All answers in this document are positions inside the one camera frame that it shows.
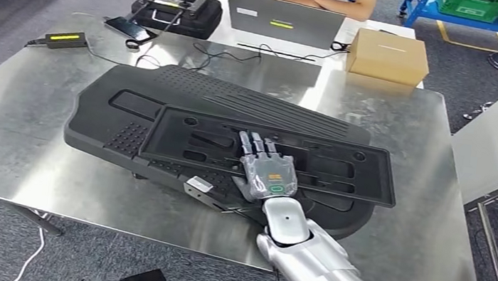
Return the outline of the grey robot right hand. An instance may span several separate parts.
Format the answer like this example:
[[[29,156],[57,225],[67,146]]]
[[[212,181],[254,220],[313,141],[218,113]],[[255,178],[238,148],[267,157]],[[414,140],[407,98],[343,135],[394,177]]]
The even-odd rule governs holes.
[[[243,150],[240,162],[245,178],[233,177],[246,201],[256,202],[273,197],[291,197],[297,193],[297,177],[292,156],[283,156],[275,143],[256,132],[239,132]]]

